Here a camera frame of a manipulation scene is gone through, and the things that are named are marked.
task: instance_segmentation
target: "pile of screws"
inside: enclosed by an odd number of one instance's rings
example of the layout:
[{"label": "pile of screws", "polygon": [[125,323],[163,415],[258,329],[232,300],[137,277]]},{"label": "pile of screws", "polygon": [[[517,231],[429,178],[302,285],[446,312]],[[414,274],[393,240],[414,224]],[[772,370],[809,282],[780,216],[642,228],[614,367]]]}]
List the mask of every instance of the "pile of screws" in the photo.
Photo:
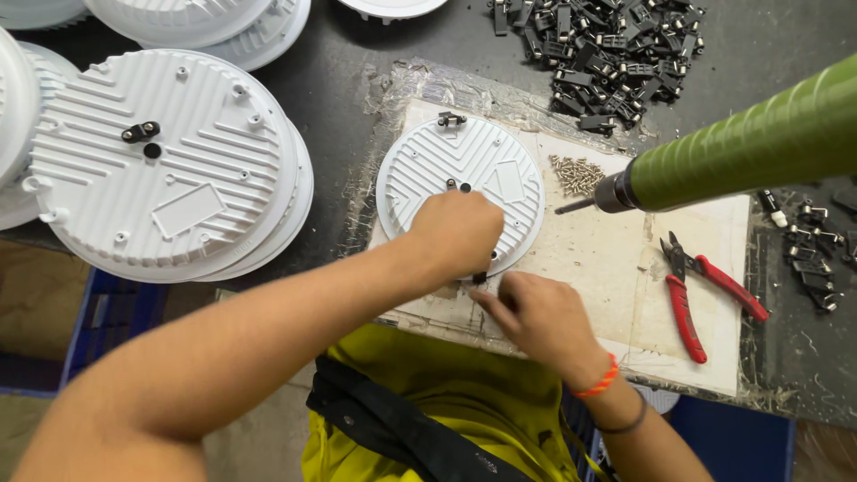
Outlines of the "pile of screws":
[{"label": "pile of screws", "polygon": [[[857,232],[848,232],[849,252],[857,249]],[[826,208],[815,208],[812,200],[801,203],[797,221],[784,233],[783,249],[786,261],[800,279],[804,291],[822,312],[830,313],[836,309],[837,293],[833,282],[835,274],[827,259],[831,259],[838,248],[846,245],[846,239],[827,217]],[[842,257],[848,262],[851,257]]]},{"label": "pile of screws", "polygon": [[595,187],[604,179],[604,170],[595,164],[587,164],[586,158],[574,160],[570,157],[560,159],[557,154],[548,156],[554,172],[560,178],[563,196],[584,195],[592,197]]},{"label": "pile of screws", "polygon": [[488,0],[494,33],[508,22],[526,40],[525,55],[554,69],[557,111],[580,117],[579,128],[606,137],[619,117],[627,129],[646,103],[675,102],[704,42],[705,9],[690,0]]}]

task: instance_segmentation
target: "white board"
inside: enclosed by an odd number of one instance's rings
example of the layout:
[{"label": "white board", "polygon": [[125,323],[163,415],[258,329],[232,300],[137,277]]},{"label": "white board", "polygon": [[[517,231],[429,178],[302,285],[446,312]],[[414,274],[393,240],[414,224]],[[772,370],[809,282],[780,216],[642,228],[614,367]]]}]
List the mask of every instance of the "white board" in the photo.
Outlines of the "white board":
[{"label": "white board", "polygon": [[[448,110],[412,100],[404,130]],[[473,115],[469,112],[454,113]],[[749,197],[733,196],[668,213],[629,211],[605,214],[587,208],[563,215],[553,210],[580,198],[564,198],[549,154],[587,158],[605,172],[618,172],[629,159],[598,152],[543,133],[504,126],[530,151],[542,172],[547,211],[535,242],[512,270],[561,280],[577,289],[598,340],[620,360],[626,374],[708,389],[734,396],[737,389],[740,306],[707,280],[690,273],[686,284],[693,320],[708,363],[690,360],[669,305],[669,273],[659,238],[675,232],[685,251],[706,255],[723,272],[744,280]],[[387,236],[375,222],[369,248]],[[488,280],[496,291],[500,276]],[[456,283],[383,315],[399,328],[469,346],[523,356]]]}]

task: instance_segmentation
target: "black wristband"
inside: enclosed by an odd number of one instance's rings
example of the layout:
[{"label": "black wristband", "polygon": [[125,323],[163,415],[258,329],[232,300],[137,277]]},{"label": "black wristband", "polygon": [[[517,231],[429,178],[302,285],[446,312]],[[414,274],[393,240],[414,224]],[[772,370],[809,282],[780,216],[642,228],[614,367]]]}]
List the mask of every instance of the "black wristband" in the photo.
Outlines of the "black wristband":
[{"label": "black wristband", "polygon": [[640,395],[640,401],[643,402],[643,408],[640,409],[640,414],[637,416],[637,419],[634,420],[633,423],[630,424],[629,426],[623,427],[620,429],[615,429],[615,430],[614,429],[604,429],[604,428],[598,426],[598,424],[594,424],[595,428],[597,428],[598,431],[600,431],[601,433],[606,434],[606,435],[624,435],[624,434],[627,434],[627,433],[630,433],[630,432],[636,430],[637,427],[639,427],[641,424],[643,424],[643,420],[645,420],[645,415],[647,412],[649,412],[649,403],[646,402],[645,398],[643,397],[643,394],[641,394],[639,392],[639,390],[634,389],[634,391],[637,392],[637,395]]}]

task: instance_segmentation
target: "red-handled pliers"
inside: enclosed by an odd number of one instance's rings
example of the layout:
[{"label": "red-handled pliers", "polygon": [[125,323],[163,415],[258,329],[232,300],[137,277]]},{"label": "red-handled pliers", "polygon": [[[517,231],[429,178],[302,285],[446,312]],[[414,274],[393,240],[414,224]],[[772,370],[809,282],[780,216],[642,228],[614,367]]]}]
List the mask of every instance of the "red-handled pliers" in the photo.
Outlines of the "red-handled pliers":
[{"label": "red-handled pliers", "polygon": [[667,283],[669,283],[669,297],[673,303],[675,322],[679,325],[681,341],[684,342],[687,353],[690,354],[693,361],[700,364],[705,363],[708,361],[708,355],[705,354],[702,343],[699,342],[699,338],[696,335],[696,329],[693,327],[691,309],[687,303],[685,268],[696,271],[715,285],[721,287],[723,291],[727,292],[729,296],[740,303],[753,318],[756,318],[760,322],[768,319],[768,311],[750,292],[730,278],[728,274],[723,273],[723,271],[711,264],[705,256],[699,255],[696,258],[688,256],[681,248],[679,240],[676,239],[672,231],[669,232],[669,244],[661,239],[661,249],[667,255],[669,265],[673,269],[672,274],[667,274]]}]

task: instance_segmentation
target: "white circular light housing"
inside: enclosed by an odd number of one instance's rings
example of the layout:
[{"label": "white circular light housing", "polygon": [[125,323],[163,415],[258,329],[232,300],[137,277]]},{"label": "white circular light housing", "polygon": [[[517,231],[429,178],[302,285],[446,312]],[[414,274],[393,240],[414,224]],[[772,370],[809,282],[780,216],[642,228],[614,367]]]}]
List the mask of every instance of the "white circular light housing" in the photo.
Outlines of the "white circular light housing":
[{"label": "white circular light housing", "polygon": [[[54,99],[69,79],[74,79],[80,73],[71,62],[54,51],[27,42],[18,42],[18,45],[27,57],[29,68],[35,73],[39,82],[41,105]],[[23,119],[20,122],[34,126],[39,121],[38,115],[39,112],[36,111],[29,123],[24,122]],[[20,226],[39,217],[39,202],[35,194],[28,193],[21,187],[31,146],[30,139],[26,139],[26,147],[16,149],[24,153],[22,154],[24,161],[18,168],[17,174],[5,185],[0,186],[0,230]]]},{"label": "white circular light housing", "polygon": [[390,239],[407,232],[425,200],[446,191],[448,179],[503,209],[505,225],[488,275],[511,267],[542,226],[542,175],[524,144],[481,118],[451,127],[431,120],[393,144],[381,163],[375,191],[384,232]]},{"label": "white circular light housing", "polygon": [[99,20],[152,47],[195,49],[250,26],[271,0],[85,0]]},{"label": "white circular light housing", "polygon": [[[238,35],[194,49],[234,63],[248,72],[267,65],[295,43],[309,17],[311,0],[273,0],[261,17]],[[156,48],[141,43],[145,49]]]},{"label": "white circular light housing", "polygon": [[380,18],[384,25],[393,20],[404,20],[426,15],[444,3],[446,0],[339,0],[352,9],[360,12],[364,20],[370,16]]},{"label": "white circular light housing", "polygon": [[0,27],[25,30],[61,26],[86,13],[83,0],[2,0]]},{"label": "white circular light housing", "polygon": [[[109,57],[42,118],[25,189],[70,250],[123,278],[247,273],[282,251],[309,211],[301,136],[261,83],[216,57]],[[158,133],[127,143],[132,126]]]}]

